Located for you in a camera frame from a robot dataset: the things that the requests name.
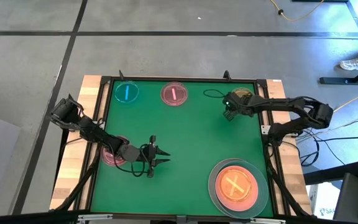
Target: green mat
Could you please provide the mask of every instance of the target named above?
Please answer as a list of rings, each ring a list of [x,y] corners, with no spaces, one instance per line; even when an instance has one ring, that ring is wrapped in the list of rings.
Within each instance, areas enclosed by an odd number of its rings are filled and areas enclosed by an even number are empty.
[[[118,84],[114,82],[113,94]],[[151,179],[134,177],[101,161],[92,212],[222,216],[208,194],[208,176],[218,162],[245,159],[267,178],[258,116],[237,116],[228,122],[222,98],[203,95],[206,89],[227,93],[245,87],[254,91],[252,84],[183,82],[188,99],[181,106],[168,106],[161,100],[166,82],[136,84],[139,96],[134,102],[125,104],[111,98],[106,131],[125,136],[137,147],[148,143],[154,134],[161,150],[171,154],[167,157],[171,161],[157,166]],[[128,162],[122,167],[131,169]],[[134,167],[141,170],[142,165]],[[273,216],[270,198],[260,216]]]

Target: gray concrete floor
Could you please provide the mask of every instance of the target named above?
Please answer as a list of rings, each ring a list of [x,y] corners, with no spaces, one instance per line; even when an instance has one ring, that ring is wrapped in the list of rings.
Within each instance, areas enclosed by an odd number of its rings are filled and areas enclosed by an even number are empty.
[[[316,3],[277,0],[299,17]],[[2,1],[0,30],[72,30],[80,0]],[[90,0],[80,30],[177,30],[246,32],[358,32],[347,6],[324,3],[310,17],[288,22],[268,0]],[[68,37],[0,37],[0,119],[21,135],[0,185],[0,215],[7,214],[34,142]],[[358,86],[320,85],[318,78],[353,77],[337,67],[358,55],[358,40],[285,37],[77,37],[58,99],[75,98],[83,75],[221,77],[283,80],[287,96],[307,95],[338,107],[358,95]],[[338,111],[332,127],[357,117],[358,101]],[[322,136],[351,136],[358,123]],[[23,212],[48,210],[61,131],[48,129]],[[333,141],[345,163],[358,160],[358,141]],[[299,145],[302,154],[314,143]],[[315,169],[340,165],[326,146]]]

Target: person's foot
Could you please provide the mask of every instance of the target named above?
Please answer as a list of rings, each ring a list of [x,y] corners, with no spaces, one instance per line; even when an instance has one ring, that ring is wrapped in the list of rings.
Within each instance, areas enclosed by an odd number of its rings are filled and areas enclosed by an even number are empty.
[[[339,66],[348,71],[358,70],[358,58],[352,60],[343,60],[339,62]]]

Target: pink line marking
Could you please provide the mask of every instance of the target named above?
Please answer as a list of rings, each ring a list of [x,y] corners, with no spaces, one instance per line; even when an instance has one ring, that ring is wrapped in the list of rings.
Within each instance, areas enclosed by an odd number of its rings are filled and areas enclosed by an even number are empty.
[[[172,95],[173,95],[173,100],[177,100],[177,95],[175,94],[174,88],[172,88]]]

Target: yellow cable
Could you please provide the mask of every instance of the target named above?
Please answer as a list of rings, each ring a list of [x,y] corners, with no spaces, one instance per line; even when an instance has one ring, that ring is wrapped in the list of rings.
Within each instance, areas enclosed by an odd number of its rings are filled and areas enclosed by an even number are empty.
[[[282,10],[278,7],[278,5],[274,2],[274,0],[270,0],[271,3],[273,3],[273,5],[276,7],[277,10]],[[288,20],[288,21],[291,21],[291,22],[294,22],[294,21],[299,21],[303,18],[305,18],[306,16],[310,15],[314,10],[316,10],[322,3],[324,2],[324,0],[321,0],[321,2],[316,6],[314,7],[314,9],[312,9],[309,13],[307,13],[306,15],[302,16],[301,18],[299,19],[289,19],[287,16],[284,15],[284,12],[281,12],[280,15],[282,15],[284,17],[284,19]]]
[[[350,100],[350,101],[344,103],[342,106],[336,108],[336,109],[334,110],[334,113],[337,112],[337,111],[338,111],[339,109],[341,109],[342,107],[348,105],[349,103],[352,103],[353,101],[355,101],[355,100],[357,100],[357,99],[358,99],[358,97],[356,97],[356,98],[354,98],[353,100]]]

